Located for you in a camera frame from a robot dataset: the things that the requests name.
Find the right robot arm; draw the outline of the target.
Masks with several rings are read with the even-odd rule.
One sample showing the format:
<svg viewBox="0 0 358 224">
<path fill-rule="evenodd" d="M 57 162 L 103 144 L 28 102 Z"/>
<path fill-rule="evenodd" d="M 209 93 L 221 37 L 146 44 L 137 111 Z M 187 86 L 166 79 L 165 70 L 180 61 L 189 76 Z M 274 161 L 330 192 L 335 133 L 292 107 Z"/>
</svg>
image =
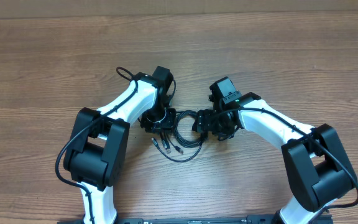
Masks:
<svg viewBox="0 0 358 224">
<path fill-rule="evenodd" d="M 253 92 L 243 95 L 224 77 L 210 88 L 213 107 L 196 114 L 192 129 L 219 141 L 233 138 L 238 129 L 258 134 L 283 156 L 291 200 L 274 215 L 248 216 L 256 223 L 332 223 L 327 212 L 358 204 L 358 181 L 336 130 L 328 125 L 314 127 L 276 111 Z M 335 201 L 355 189 L 352 203 Z"/>
</svg>

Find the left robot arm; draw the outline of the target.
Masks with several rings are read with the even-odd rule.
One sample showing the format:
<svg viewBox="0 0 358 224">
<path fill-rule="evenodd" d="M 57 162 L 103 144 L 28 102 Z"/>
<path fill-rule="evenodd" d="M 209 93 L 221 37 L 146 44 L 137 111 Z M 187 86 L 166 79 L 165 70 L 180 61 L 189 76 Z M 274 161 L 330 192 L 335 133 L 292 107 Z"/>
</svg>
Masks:
<svg viewBox="0 0 358 224">
<path fill-rule="evenodd" d="M 175 110 L 170 107 L 175 84 L 171 71 L 157 67 L 152 75 L 129 74 L 129 87 L 114 101 L 97 110 L 84 107 L 75 119 L 69 141 L 57 157 L 71 174 L 64 183 L 81 190 L 85 214 L 78 223 L 115 223 L 113 186 L 124 166 L 131 124 L 140 122 L 148 133 L 168 133 Z"/>
</svg>

